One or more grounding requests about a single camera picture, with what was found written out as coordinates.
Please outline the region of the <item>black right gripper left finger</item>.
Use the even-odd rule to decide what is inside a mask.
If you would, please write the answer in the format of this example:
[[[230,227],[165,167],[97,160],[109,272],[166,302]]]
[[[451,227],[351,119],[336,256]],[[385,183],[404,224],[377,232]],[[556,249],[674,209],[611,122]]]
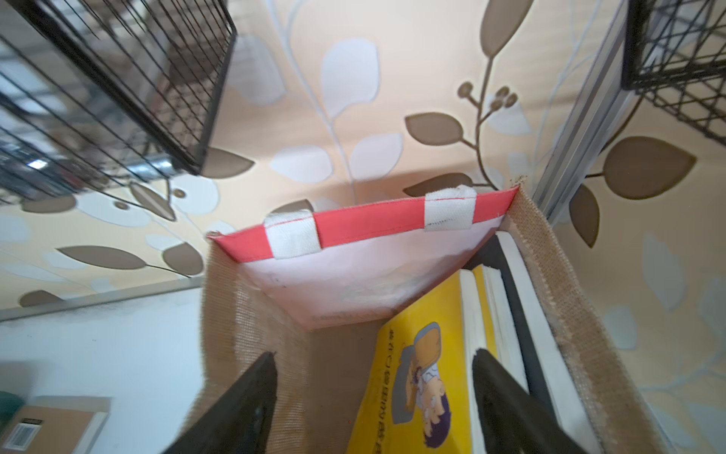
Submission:
[[[277,385],[275,355],[266,352],[164,453],[265,453]]]

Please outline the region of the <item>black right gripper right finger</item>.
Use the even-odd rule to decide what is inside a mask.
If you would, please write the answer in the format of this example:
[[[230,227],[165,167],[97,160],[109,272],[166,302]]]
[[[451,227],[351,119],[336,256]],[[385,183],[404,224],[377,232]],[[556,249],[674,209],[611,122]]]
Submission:
[[[582,453],[485,349],[472,360],[478,417],[488,453]]]

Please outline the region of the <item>yellow cartoon man book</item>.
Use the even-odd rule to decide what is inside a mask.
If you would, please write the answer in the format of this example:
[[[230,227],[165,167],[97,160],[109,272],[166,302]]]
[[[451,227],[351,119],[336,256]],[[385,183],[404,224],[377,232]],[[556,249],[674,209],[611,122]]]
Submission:
[[[485,452],[473,360],[486,346],[478,283],[459,270],[379,330],[348,452]]]

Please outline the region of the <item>brown and black book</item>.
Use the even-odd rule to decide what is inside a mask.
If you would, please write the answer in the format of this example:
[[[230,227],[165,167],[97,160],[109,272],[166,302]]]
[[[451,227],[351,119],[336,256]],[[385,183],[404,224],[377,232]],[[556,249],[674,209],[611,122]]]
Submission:
[[[107,412],[26,406],[1,435],[1,452],[89,453],[107,418]]]

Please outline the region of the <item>black and white large book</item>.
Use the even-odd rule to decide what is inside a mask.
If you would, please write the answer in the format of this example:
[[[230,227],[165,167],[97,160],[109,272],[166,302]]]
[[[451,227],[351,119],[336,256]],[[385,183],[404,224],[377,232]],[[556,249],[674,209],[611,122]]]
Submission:
[[[466,268],[480,267],[492,282],[499,333],[497,355],[504,368],[544,412],[586,453],[602,447],[555,337],[522,254],[508,232],[498,231]]]

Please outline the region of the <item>red and burlap canvas bag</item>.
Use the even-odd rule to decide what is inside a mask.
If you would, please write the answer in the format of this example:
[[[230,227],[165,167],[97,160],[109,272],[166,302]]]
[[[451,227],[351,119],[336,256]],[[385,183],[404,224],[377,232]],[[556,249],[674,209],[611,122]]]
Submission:
[[[205,384],[185,431],[272,352],[277,402],[265,453],[350,453],[379,330],[459,270],[475,275],[484,349],[504,367],[492,282],[482,268],[466,268],[498,231],[510,233],[522,254],[601,453],[663,452],[548,220],[519,189],[479,194],[466,185],[321,213],[273,213],[261,225],[212,236],[202,302]]]

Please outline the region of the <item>green plastic tool case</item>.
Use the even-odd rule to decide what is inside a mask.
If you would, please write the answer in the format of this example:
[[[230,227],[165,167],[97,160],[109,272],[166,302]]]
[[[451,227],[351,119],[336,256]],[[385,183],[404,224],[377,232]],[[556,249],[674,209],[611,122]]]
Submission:
[[[14,393],[0,392],[0,431],[11,423],[15,414],[24,407],[25,401]]]

